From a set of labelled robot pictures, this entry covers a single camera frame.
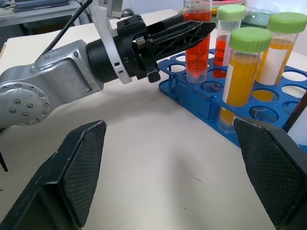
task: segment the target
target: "orange liquid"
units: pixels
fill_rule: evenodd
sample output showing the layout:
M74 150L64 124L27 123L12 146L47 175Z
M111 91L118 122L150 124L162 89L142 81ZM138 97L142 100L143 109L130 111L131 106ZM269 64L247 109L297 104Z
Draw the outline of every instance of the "orange liquid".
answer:
M225 48L226 48L226 39L227 39L226 35L219 36L216 39L214 63L217 66L223 66L224 54L225 54ZM214 78L225 78L226 72L222 70L213 70L213 77Z
M229 64L234 67L226 103L231 106L244 106L249 97L256 79L259 56L234 54ZM225 108L221 108L220 119L227 125L232 126L235 114Z
M185 21L211 21L211 11L199 13L184 13ZM186 51L186 68L194 78L199 78L208 69L210 35L196 47Z
M285 68L285 66L286 66L286 64L289 60L289 57L290 57L291 52L293 50L293 47L294 47L294 42L292 42L292 41L287 41L287 40L282 40L282 39L272 39L272 41L271 41L270 48L279 49L279 50L287 50L287 54L284 58L283 64L282 64L282 66L279 70L279 73L277 75L275 85L277 85L279 83L279 81L282 77L284 68ZM267 50L263 53L263 57L262 57L262 60L261 60L260 66L259 66L259 71L257 73L256 81L258 81L260 83L261 83L262 71L264 69L264 64L265 64L265 61L267 59L268 52L269 51ZM253 96L255 98L257 98L258 100L261 100L261 101L264 101L264 102L270 102L274 97L274 93L259 90L259 91L255 91L253 93Z

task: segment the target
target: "white table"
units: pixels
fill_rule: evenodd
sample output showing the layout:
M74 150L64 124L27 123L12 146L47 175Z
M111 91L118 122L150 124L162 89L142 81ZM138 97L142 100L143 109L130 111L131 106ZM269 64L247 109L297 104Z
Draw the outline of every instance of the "white table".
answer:
M160 11L143 18L151 24L175 14ZM55 35L23 37L22 44L20 38L10 39L0 73L35 61ZM70 28L58 46L98 38L93 24L81 25ZM213 31L211 48L215 39ZM306 60L293 53L289 65L307 70ZM9 172L0 170L0 220L65 136L100 119L108 128L84 230L275 229L248 179L240 149L147 79L109 82L103 91L56 109L40 124L4 131L0 147Z
M7 10L0 8L0 27L22 23L30 23L67 15L74 15L79 8L80 4L73 0L71 0L69 2L69 5L66 6L58 6L23 12L13 12L13 8ZM79 18L75 21L74 24L80 25Z

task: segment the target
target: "test tube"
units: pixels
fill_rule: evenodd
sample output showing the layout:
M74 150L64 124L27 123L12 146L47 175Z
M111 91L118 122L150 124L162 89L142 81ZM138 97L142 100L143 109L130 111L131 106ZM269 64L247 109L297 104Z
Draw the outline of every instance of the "test tube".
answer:
M219 20L217 26L216 47L214 64L217 66L228 66L230 51L230 34L240 28L241 21L245 18L246 7L242 5L225 5L219 7L216 18ZM214 78L226 77L226 72L213 70Z
M302 13L282 12L270 17L268 30L273 32L269 50L263 54L256 81L264 85L277 85L289 60L297 36L305 30L307 16ZM274 93L257 90L253 96L270 102Z
M283 129L297 144L307 146L307 92L291 113Z
M245 27L231 33L231 56L223 92L223 101L231 106L244 106L256 79L264 51L269 48L272 33L265 29ZM235 114L221 107L218 126L225 132L234 132Z
M211 11L212 0L184 0L185 21L210 22ZM207 80L209 44L210 36L186 51L187 81L201 83Z

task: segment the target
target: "red liquid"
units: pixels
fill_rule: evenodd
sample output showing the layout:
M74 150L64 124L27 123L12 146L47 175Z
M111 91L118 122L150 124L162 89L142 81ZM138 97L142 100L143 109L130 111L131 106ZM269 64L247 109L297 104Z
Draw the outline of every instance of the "red liquid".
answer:
M200 13L184 13L185 21L211 21L211 11ZM196 47L186 51L187 71L189 71L194 78L199 78L205 70L208 69L210 35L205 38Z
M226 39L227 39L226 35L219 36L216 39L214 63L217 66L223 66L224 54L225 54L225 48L226 48ZM214 78L225 78L226 72L222 70L214 70L213 77Z

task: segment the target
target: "blue test tube rack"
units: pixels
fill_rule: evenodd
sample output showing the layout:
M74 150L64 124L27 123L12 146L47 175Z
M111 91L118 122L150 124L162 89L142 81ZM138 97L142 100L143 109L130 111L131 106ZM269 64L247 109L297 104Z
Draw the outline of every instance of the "blue test tube rack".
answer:
M239 146L236 133L224 132L218 127L218 119L221 106L241 117L249 117L272 123L277 127L282 127L290 114L300 101L300 98L293 97L282 91L285 86L296 86L307 90L307 80L292 81L282 77L280 83L274 86L267 86L255 82L253 91L268 90L274 93L271 102L262 102L257 100L253 95L250 96L247 105L242 107L229 106L222 100L225 78L213 78L213 70L223 70L227 72L227 67L214 65L214 58L209 59L208 78L206 82L193 84L186 80L186 71L172 72L172 66L186 66L184 61L177 60L178 57L184 56L180 53L172 56L170 59L163 60L159 63L161 71L167 73L169 78L159 84L159 89L165 95L193 113L203 122L210 125L213 129L226 137L228 140ZM292 71L303 74L307 78L307 72L287 66L285 72Z

